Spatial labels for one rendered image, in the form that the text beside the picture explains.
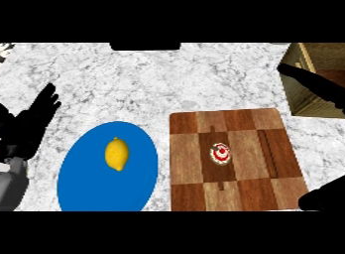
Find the yellow lemon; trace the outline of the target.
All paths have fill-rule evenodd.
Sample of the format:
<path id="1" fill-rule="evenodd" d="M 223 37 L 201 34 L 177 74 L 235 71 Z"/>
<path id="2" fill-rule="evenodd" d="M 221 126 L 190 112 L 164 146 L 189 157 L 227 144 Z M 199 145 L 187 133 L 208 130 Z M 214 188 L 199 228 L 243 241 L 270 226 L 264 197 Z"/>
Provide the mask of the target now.
<path id="1" fill-rule="evenodd" d="M 128 161 L 128 146 L 125 142 L 118 138 L 114 138 L 114 140 L 106 145 L 105 161 L 108 166 L 117 171 L 124 169 L 125 163 Z"/>

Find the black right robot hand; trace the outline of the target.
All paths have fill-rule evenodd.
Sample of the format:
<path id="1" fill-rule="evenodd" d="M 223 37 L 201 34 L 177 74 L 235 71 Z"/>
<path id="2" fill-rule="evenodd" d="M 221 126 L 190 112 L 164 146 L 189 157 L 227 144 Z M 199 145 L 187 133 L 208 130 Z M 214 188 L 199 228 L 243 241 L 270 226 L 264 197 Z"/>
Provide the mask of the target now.
<path id="1" fill-rule="evenodd" d="M 335 107 L 345 115 L 345 87 L 326 79 L 317 73 L 286 63 L 277 66 L 280 74 L 294 78 L 298 83 Z M 344 212 L 345 211 L 345 176 L 310 191 L 298 200 L 298 207 L 305 211 Z"/>

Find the blue oval plate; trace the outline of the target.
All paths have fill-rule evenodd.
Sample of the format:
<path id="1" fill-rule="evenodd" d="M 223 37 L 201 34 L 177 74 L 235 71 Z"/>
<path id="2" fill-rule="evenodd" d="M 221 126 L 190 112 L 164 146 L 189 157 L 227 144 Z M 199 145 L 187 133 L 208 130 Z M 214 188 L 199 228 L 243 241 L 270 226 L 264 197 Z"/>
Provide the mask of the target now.
<path id="1" fill-rule="evenodd" d="M 128 146 L 128 161 L 118 171 L 105 161 L 114 138 Z M 158 154 L 143 129 L 114 121 L 91 128 L 71 147 L 59 173 L 57 196 L 63 211 L 139 211 L 158 178 Z"/>

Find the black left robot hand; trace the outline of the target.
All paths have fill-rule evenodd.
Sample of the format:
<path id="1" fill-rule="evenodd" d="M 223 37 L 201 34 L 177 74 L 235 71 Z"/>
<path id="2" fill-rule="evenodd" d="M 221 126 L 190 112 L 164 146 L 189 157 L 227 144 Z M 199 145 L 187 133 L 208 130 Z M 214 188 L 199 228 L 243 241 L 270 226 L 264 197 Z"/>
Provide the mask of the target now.
<path id="1" fill-rule="evenodd" d="M 0 103 L 0 163 L 7 164 L 15 157 L 28 161 L 35 156 L 60 105 L 52 83 L 18 115 Z"/>

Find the checkered wooden cutting board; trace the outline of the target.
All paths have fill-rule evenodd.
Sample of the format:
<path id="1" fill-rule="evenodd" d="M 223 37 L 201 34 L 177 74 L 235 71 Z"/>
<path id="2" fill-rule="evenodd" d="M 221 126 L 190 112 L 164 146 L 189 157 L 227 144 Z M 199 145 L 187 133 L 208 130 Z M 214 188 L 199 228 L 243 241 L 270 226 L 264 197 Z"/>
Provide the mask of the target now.
<path id="1" fill-rule="evenodd" d="M 210 149 L 224 143 L 224 166 Z M 307 185 L 280 114 L 273 108 L 170 115 L 171 209 L 297 209 Z"/>

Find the red and white cupcake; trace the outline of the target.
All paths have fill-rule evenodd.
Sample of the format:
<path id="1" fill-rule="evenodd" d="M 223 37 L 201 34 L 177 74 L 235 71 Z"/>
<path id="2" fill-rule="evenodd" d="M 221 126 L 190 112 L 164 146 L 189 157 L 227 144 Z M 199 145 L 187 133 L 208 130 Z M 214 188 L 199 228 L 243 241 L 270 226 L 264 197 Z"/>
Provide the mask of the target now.
<path id="1" fill-rule="evenodd" d="M 230 147 L 224 143 L 215 143 L 211 146 L 210 158 L 211 158 L 212 162 L 220 166 L 224 166 L 230 163 L 232 150 L 230 150 Z"/>

